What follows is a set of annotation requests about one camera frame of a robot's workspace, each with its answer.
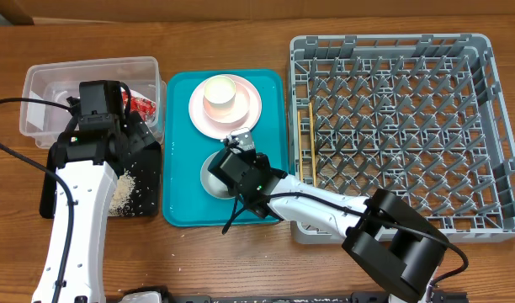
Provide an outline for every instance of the gray rack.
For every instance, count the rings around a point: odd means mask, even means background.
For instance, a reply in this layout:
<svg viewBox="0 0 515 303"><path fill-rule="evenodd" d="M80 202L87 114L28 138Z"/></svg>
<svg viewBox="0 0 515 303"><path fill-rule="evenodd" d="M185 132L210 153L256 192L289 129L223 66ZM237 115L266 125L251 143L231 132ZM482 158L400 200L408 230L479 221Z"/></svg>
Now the gray rack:
<svg viewBox="0 0 515 303"><path fill-rule="evenodd" d="M515 237L515 144L484 35L299 36L288 78L289 160L304 182L314 183L312 103L317 187L392 190L452 242ZM341 241L291 230L301 243Z"/></svg>

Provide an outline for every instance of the metal dish rack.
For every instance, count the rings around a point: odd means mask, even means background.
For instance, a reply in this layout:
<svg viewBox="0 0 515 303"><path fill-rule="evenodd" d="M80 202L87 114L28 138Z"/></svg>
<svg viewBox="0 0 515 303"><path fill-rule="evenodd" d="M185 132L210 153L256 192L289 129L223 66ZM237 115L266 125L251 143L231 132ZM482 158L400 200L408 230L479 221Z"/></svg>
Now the metal dish rack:
<svg viewBox="0 0 515 303"><path fill-rule="evenodd" d="M299 36L289 55L289 159L306 183L392 190L452 242L515 237L515 144L484 35ZM301 243L342 241L291 231Z"/></svg>

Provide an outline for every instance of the pink plate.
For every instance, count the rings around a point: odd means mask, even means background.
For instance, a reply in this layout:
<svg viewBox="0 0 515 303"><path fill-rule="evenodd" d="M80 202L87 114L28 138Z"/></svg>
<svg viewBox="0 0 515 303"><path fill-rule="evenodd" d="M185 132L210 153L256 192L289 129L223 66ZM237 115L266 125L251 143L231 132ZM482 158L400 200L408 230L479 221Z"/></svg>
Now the pink plate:
<svg viewBox="0 0 515 303"><path fill-rule="evenodd" d="M190 115L190 119L192 120L192 124L194 124L199 132L214 139L224 139L232 131L241 129L242 127L247 127L251 130L256 125L259 120L259 116L261 115L262 105L258 90L243 77L228 74L223 76L229 77L236 84L238 84L237 86L243 86L248 92L248 113L241 120L235 123L222 124L209 118L209 116L205 113L203 102L204 86L207 79L205 79L194 90L192 96L190 97L190 102L188 103L188 113Z"/></svg>

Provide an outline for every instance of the cup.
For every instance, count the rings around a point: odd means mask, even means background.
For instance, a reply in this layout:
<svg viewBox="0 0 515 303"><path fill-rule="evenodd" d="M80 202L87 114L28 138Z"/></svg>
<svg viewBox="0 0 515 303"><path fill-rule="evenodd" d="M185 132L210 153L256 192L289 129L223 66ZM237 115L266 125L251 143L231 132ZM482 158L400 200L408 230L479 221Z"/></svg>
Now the cup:
<svg viewBox="0 0 515 303"><path fill-rule="evenodd" d="M204 86L204 108L207 115L222 119L230 114L235 103L236 84L229 77L218 75L207 80Z"/></svg>

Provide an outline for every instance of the wooden surface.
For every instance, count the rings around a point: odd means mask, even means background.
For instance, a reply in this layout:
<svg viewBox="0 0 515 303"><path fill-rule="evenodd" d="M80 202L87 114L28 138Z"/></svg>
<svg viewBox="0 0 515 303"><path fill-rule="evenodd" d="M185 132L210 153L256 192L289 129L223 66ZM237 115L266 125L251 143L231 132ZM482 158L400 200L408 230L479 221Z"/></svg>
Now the wooden surface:
<svg viewBox="0 0 515 303"><path fill-rule="evenodd" d="M35 19L118 22L264 20L515 13L515 0L14 0Z"/></svg>
<svg viewBox="0 0 515 303"><path fill-rule="evenodd" d="M515 135L515 16L366 18L267 22L100 24L0 27L0 98L20 96L35 64L122 56L155 56L162 79L177 72L270 68L285 80L289 41L308 34L480 32L494 46ZM0 141L44 162L46 150L19 134L19 105L0 107ZM38 213L43 175L0 151L0 302L29 301L39 282L51 221ZM338 246L295 243L289 224L175 228L159 215L110 219L104 286L117 295L167 284L175 294L293 295L379 290ZM468 271L442 283L468 291L471 302L515 302L515 238L460 245ZM459 266L447 253L440 273Z"/></svg>

